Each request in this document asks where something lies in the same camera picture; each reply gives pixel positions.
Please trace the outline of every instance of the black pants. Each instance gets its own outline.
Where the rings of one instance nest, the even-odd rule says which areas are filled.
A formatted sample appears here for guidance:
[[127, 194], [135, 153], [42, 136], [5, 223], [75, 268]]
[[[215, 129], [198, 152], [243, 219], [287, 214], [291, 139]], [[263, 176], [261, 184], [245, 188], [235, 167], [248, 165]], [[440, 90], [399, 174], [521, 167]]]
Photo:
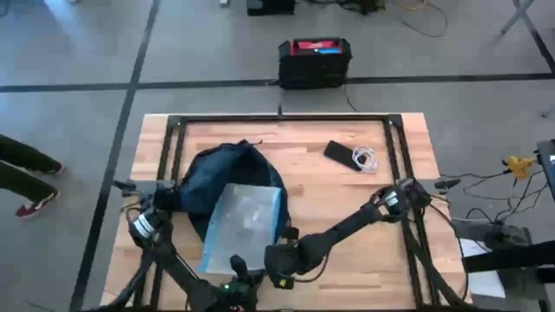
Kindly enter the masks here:
[[53, 172], [62, 164], [49, 156], [0, 134], [0, 189], [6, 189], [37, 203], [56, 191], [55, 187], [13, 166], [38, 172]]

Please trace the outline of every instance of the white paper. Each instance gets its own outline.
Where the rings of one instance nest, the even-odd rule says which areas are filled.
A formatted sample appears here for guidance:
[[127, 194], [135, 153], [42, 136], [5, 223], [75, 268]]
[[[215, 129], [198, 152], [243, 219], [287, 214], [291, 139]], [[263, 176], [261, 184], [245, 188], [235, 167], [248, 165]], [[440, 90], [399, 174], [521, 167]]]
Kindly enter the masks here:
[[[476, 242], [470, 239], [461, 239], [462, 253], [464, 257], [476, 256], [486, 253]], [[494, 296], [505, 298], [505, 289], [501, 283], [497, 271], [486, 271], [468, 274], [468, 287], [475, 295]]]

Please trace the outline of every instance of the white charging cable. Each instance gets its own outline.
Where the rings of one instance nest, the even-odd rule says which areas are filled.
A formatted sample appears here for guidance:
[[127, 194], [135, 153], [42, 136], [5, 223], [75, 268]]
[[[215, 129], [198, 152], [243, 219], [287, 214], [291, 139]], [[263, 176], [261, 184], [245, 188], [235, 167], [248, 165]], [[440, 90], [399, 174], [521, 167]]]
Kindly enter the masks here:
[[[366, 156], [364, 164], [358, 160], [363, 155]], [[363, 172], [375, 172], [378, 167], [378, 159], [375, 158], [374, 150], [365, 146], [359, 146], [353, 150], [353, 161]]]

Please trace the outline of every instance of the black equipment box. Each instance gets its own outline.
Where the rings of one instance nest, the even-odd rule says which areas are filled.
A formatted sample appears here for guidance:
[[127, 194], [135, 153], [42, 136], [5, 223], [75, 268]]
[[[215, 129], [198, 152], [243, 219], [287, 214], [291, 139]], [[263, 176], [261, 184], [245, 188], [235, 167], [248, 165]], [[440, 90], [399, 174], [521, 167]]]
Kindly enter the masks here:
[[279, 46], [279, 85], [284, 89], [333, 88], [345, 83], [350, 44], [342, 38], [286, 41]]
[[249, 16], [293, 14], [295, 0], [246, 0], [246, 13]]

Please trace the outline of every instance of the dark blue bag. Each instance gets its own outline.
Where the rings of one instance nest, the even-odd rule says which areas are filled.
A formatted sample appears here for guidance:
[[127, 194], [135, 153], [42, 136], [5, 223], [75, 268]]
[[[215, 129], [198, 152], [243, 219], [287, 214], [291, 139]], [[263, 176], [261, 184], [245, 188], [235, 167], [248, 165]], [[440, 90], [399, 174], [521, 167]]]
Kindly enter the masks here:
[[225, 143], [198, 153], [179, 188], [179, 211], [187, 212], [194, 230], [204, 242], [210, 216], [228, 183], [281, 188], [276, 240], [290, 221], [287, 191], [278, 171], [246, 140]]

